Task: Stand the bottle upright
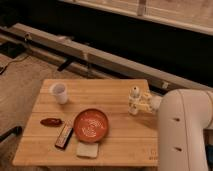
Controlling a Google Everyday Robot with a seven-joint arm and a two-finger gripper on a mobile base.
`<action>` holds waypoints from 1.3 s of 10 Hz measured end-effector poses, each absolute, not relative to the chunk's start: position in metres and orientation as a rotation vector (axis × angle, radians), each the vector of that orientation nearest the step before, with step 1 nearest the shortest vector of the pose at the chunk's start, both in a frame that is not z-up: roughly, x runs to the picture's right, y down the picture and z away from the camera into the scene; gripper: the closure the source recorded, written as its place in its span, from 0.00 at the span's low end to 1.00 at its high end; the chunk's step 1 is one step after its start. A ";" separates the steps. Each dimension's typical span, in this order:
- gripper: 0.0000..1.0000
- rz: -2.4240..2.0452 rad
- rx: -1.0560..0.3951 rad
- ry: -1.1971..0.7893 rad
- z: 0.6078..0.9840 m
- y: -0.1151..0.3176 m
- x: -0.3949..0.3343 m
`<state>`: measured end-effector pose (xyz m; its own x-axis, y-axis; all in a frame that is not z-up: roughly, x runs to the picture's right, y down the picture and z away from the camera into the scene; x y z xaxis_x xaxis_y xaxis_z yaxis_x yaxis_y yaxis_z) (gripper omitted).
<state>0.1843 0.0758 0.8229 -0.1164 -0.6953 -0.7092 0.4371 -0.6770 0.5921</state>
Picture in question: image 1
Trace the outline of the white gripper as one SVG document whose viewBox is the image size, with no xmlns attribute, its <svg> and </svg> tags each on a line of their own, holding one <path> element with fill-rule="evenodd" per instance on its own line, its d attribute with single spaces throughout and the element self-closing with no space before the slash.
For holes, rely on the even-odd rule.
<svg viewBox="0 0 213 171">
<path fill-rule="evenodd" d="M 147 113 L 156 114 L 160 107 L 161 101 L 161 96 L 152 95 L 150 93 L 144 93 L 141 96 L 139 102 L 139 109 Z"/>
</svg>

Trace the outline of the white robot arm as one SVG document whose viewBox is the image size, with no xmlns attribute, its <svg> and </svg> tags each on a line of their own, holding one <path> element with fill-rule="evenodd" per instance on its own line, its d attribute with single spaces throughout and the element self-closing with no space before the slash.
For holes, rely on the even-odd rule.
<svg viewBox="0 0 213 171">
<path fill-rule="evenodd" d="M 208 171 L 205 129 L 213 130 L 213 92 L 177 89 L 148 96 L 157 114 L 158 171 Z"/>
</svg>

